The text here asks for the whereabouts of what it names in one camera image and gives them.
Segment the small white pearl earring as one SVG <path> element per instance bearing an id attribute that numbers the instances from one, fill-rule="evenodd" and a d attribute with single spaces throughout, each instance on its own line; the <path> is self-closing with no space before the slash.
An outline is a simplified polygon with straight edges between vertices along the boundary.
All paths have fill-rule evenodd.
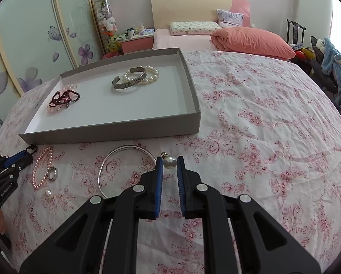
<path id="1" fill-rule="evenodd" d="M 53 194 L 50 189 L 45 189 L 44 196 L 46 196 L 48 199 L 51 199 L 53 197 Z"/>

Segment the thin silver round bangle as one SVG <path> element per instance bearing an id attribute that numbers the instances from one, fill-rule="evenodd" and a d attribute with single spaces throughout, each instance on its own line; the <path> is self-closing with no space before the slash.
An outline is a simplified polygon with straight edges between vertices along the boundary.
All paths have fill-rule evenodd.
<path id="1" fill-rule="evenodd" d="M 138 145 L 122 145 L 103 157 L 97 173 L 98 190 L 105 199 L 139 183 L 156 165 L 156 156 Z"/>

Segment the silver cuff bangle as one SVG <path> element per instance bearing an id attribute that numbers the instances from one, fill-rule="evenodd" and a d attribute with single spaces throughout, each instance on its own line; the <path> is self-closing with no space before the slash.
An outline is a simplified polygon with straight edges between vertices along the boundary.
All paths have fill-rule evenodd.
<path id="1" fill-rule="evenodd" d="M 131 78 L 129 74 L 136 74 L 139 73 L 139 75 L 135 78 Z M 120 77 L 116 76 L 112 80 L 112 86 L 116 90 L 126 89 L 129 87 L 132 87 L 134 85 L 138 85 L 140 82 L 142 82 L 147 76 L 146 69 L 143 67 L 132 67 L 130 68 L 122 78 L 122 82 L 120 83 Z"/>

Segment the large pearl earring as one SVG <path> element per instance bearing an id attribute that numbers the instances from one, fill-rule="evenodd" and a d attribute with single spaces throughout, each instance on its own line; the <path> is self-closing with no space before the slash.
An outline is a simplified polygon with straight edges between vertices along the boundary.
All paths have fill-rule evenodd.
<path id="1" fill-rule="evenodd" d="M 177 166 L 177 159 L 167 153 L 161 154 L 163 166 L 166 169 L 174 169 Z"/>

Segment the floral pink bed sheet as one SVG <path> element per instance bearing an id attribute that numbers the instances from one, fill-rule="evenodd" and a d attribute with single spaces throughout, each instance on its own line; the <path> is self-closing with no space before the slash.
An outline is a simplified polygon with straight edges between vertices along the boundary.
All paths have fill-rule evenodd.
<path id="1" fill-rule="evenodd" d="M 341 115 L 298 66 L 276 59 L 188 51 L 201 106 L 196 135 L 133 140 L 153 155 L 183 156 L 224 195 L 249 194 L 327 269 L 341 252 Z M 103 157 L 120 142 L 56 145 L 48 199 L 19 178 L 3 206 L 19 267 L 88 198 Z"/>

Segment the sliding wardrobe with flowers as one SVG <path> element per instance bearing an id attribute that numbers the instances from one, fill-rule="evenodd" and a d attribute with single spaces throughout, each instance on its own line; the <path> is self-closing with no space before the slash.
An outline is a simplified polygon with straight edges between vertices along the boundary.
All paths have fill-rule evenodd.
<path id="1" fill-rule="evenodd" d="M 102 55 L 91 0 L 1 0 L 0 129 L 21 95 Z"/>

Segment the red waste basket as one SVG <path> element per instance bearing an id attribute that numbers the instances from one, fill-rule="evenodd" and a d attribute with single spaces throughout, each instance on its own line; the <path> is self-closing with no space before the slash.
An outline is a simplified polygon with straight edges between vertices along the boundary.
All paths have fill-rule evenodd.
<path id="1" fill-rule="evenodd" d="M 108 59 L 108 58 L 113 58 L 113 57 L 120 56 L 120 55 L 121 55 L 121 53 L 118 52 L 118 51 L 111 51 L 111 52 L 105 54 L 105 55 L 102 57 L 102 60 Z"/>

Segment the grey cardboard tray box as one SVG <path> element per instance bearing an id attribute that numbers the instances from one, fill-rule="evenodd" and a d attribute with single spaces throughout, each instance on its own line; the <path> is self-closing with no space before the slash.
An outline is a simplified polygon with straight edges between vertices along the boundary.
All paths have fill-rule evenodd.
<path id="1" fill-rule="evenodd" d="M 148 65 L 159 77 L 116 90 L 112 80 Z M 116 56 L 58 76 L 18 131 L 28 144 L 68 144 L 197 134 L 201 108 L 178 48 Z"/>

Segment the pink bedside table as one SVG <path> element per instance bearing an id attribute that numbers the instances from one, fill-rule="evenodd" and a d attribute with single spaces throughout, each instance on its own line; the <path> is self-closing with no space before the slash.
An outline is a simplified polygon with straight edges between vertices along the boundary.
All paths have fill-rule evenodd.
<path id="1" fill-rule="evenodd" d="M 154 32 L 147 35 L 135 35 L 133 38 L 118 38 L 117 41 L 124 54 L 151 50 L 154 44 Z"/>

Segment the tube of plush toys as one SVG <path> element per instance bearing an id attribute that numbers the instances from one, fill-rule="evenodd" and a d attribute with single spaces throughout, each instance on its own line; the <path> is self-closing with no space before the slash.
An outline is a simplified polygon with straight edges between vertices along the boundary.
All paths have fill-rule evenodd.
<path id="1" fill-rule="evenodd" d="M 110 0 L 96 0 L 96 19 L 105 53 L 121 53 L 121 45 L 118 42 L 117 22 L 114 18 Z"/>

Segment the blue plush robe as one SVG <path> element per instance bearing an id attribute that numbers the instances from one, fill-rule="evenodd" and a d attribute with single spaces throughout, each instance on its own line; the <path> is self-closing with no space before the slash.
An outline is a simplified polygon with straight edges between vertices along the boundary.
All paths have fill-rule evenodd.
<path id="1" fill-rule="evenodd" d="M 321 67 L 324 74 L 333 73 L 337 82 L 337 93 L 334 93 L 333 103 L 341 111 L 341 53 L 329 38 L 324 39 L 324 58 Z"/>

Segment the folded salmon duvet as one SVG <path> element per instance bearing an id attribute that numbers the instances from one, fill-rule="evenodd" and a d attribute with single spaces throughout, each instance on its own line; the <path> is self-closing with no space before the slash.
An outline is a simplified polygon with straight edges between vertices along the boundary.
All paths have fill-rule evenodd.
<path id="1" fill-rule="evenodd" d="M 219 51 L 289 60 L 295 57 L 292 47 L 279 35 L 251 27 L 229 27 L 215 30 L 211 41 Z"/>

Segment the beige pink headboard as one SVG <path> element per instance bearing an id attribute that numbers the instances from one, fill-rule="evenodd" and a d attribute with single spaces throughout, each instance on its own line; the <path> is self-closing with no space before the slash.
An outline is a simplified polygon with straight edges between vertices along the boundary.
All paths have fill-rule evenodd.
<path id="1" fill-rule="evenodd" d="M 151 0 L 155 29 L 172 22 L 217 21 L 217 10 L 244 14 L 243 25 L 251 26 L 250 3 L 245 0 Z"/>

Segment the dark wooden chair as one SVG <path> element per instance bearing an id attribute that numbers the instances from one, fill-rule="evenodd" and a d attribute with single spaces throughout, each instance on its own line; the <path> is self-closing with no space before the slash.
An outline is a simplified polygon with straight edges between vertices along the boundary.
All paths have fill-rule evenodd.
<path id="1" fill-rule="evenodd" d="M 304 42 L 306 28 L 298 22 L 292 21 L 289 18 L 287 21 L 287 43 L 293 45 L 301 45 Z"/>

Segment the lilac patterned pillow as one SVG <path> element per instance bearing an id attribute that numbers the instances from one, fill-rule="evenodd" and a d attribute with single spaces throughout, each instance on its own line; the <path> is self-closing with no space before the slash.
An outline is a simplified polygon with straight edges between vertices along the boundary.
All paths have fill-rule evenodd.
<path id="1" fill-rule="evenodd" d="M 225 11 L 222 9 L 217 10 L 217 23 L 222 28 L 227 27 L 242 27 L 243 26 L 243 17 L 242 13 L 234 13 Z"/>

